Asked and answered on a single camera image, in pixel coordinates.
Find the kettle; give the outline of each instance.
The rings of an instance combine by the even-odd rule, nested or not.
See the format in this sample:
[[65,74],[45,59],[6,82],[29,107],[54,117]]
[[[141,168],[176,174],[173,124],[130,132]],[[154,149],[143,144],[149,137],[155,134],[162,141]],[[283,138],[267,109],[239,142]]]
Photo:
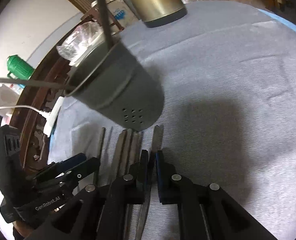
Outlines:
[[148,28],[174,22],[187,14],[181,0],[131,0]]

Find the plastic bag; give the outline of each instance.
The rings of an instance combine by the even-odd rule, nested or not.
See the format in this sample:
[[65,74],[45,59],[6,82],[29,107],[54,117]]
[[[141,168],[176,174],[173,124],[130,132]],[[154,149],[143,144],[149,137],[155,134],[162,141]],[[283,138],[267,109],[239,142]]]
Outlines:
[[57,46],[57,51],[61,57],[75,62],[102,32],[97,23],[86,22],[77,26],[62,45]]

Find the white charging cable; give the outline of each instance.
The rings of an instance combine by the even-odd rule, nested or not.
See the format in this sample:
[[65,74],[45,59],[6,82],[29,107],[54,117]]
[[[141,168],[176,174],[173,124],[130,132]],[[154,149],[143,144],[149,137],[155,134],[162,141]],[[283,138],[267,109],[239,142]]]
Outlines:
[[8,108],[29,108],[32,109],[36,112],[38,112],[39,114],[41,114],[46,120],[49,118],[51,112],[46,112],[46,111],[41,111],[33,106],[26,106],[26,105],[17,105],[17,106],[0,106],[0,109],[8,109]]
[[18,106],[0,106],[0,109],[7,109],[7,108],[18,108],[18,107],[24,107],[32,109],[39,114],[41,114],[47,121],[43,128],[43,133],[50,137],[51,131],[56,123],[57,116],[60,110],[60,107],[62,106],[64,97],[58,97],[56,103],[54,104],[51,112],[41,111],[33,106],[26,106],[26,105],[18,105]]

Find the cardboard box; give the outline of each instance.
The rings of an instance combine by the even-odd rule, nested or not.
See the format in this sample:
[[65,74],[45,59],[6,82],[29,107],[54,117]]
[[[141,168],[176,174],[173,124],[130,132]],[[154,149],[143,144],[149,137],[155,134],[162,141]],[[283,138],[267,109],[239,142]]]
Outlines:
[[111,0],[107,7],[122,27],[127,27],[138,21],[138,18],[123,0]]

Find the green bottle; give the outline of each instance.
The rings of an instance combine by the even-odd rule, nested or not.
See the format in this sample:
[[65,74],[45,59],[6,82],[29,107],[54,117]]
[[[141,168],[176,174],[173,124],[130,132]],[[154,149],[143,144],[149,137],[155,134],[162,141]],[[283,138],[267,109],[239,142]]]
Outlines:
[[7,59],[7,69],[10,71],[8,73],[8,77],[10,78],[10,74],[14,74],[19,79],[28,80],[32,73],[35,71],[32,66],[30,66],[27,62],[25,62],[18,55],[9,56]]

